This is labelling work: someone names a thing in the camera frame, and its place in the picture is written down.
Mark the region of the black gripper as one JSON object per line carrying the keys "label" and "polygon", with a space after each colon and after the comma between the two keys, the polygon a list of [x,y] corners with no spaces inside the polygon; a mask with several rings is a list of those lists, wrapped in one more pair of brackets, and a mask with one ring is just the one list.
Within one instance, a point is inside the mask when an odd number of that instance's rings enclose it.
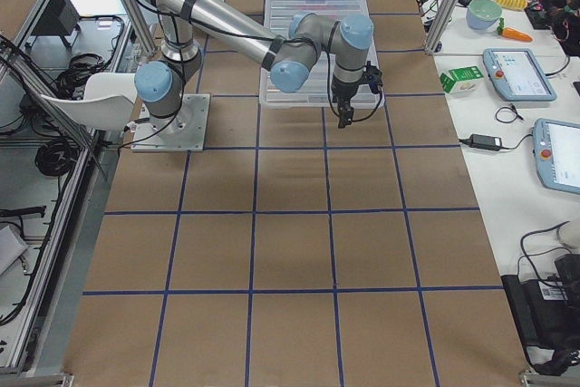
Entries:
{"label": "black gripper", "polygon": [[333,78],[331,81],[333,103],[337,105],[338,109],[339,129],[344,129],[353,123],[354,108],[349,106],[349,104],[358,89],[358,82],[343,82],[338,78]]}

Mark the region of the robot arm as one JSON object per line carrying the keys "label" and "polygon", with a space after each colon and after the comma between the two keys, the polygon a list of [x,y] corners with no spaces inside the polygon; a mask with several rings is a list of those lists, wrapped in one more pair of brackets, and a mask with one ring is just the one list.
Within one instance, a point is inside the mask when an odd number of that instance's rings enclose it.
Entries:
{"label": "robot arm", "polygon": [[274,34],[222,0],[145,0],[169,20],[179,19],[222,40],[259,63],[275,87],[298,92],[321,54],[329,61],[327,100],[339,128],[355,123],[352,98],[360,86],[382,97],[382,73],[367,60],[372,20],[347,15],[341,20],[314,13],[295,15],[287,36]]}

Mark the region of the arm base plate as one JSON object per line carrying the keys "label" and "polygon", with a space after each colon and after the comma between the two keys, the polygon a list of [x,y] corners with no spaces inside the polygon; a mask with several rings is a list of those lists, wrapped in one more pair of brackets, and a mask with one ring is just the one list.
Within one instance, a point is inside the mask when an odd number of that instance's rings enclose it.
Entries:
{"label": "arm base plate", "polygon": [[134,152],[203,151],[210,106],[209,94],[185,94],[175,118],[151,117],[142,104],[140,117],[148,118],[135,129],[130,149]]}

